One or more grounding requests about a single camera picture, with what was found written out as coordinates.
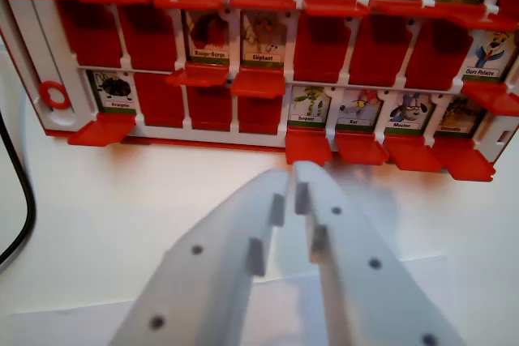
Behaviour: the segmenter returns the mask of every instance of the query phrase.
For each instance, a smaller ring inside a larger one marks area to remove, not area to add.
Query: cartoon spider
[[[420,94],[415,93],[412,96],[409,93],[404,95],[402,104],[396,107],[391,113],[391,122],[416,121],[420,110],[427,112],[427,106],[424,103],[418,104]]]
[[[104,91],[108,98],[112,96],[126,96],[128,100],[131,100],[130,84],[124,80],[109,77],[104,73],[96,73],[97,91]]]
[[[308,106],[308,116],[312,115],[312,112],[314,111],[314,105],[319,96],[323,93],[324,88],[323,87],[306,87],[305,88],[305,95],[303,96],[297,96],[294,98],[294,108],[296,104],[300,101],[304,101],[308,99],[310,101],[310,105]],[[317,105],[317,116],[320,117],[323,113],[323,101],[320,101]]]

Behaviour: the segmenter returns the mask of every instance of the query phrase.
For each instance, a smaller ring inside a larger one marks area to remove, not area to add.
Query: cartoon monkey
[[[308,106],[308,113],[307,115],[310,117],[312,115],[312,112],[314,111],[314,105],[319,96],[323,93],[324,88],[323,87],[306,87],[305,88],[305,95],[298,96],[294,99],[294,107],[295,105],[300,102],[308,99],[310,101],[310,105]],[[320,117],[323,113],[323,101],[320,101],[317,105],[317,116]]]
[[[423,113],[426,113],[427,106],[424,103],[418,105],[419,98],[419,93],[415,93],[412,96],[406,93],[402,100],[402,104],[390,113],[391,122],[416,121],[418,115],[420,115],[420,110],[422,110]]]
[[[222,47],[226,43],[225,30],[227,22],[217,12],[202,15],[191,29],[191,39],[197,49],[207,45]]]
[[[376,91],[366,91],[363,89],[359,94],[357,100],[353,100],[351,107],[346,108],[342,105],[339,110],[343,113],[355,113],[356,117],[360,117],[368,105],[379,104],[379,97],[376,95]]]
[[[285,35],[286,26],[279,21],[276,12],[260,11],[247,28],[245,39],[256,45],[259,53],[271,53],[285,42]]]
[[[487,61],[499,60],[504,55],[503,45],[504,42],[510,37],[507,32],[495,32],[492,34],[492,41],[487,45],[486,48],[480,46],[476,50],[476,56],[478,61],[476,62],[476,68],[483,68]]]

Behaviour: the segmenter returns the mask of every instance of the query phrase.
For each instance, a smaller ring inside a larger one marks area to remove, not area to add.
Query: screw hole
[[[204,251],[204,248],[200,245],[194,245],[193,247],[191,247],[191,253],[193,253],[193,255],[198,255],[200,253],[202,253]]]
[[[164,326],[165,320],[162,316],[156,315],[149,321],[149,327],[152,330],[159,330]]]
[[[382,262],[378,258],[372,258],[370,259],[370,267],[372,267],[375,270],[379,270],[382,267]]]
[[[426,346],[437,346],[438,345],[438,341],[436,340],[436,337],[432,334],[425,334],[422,337],[422,342]]]

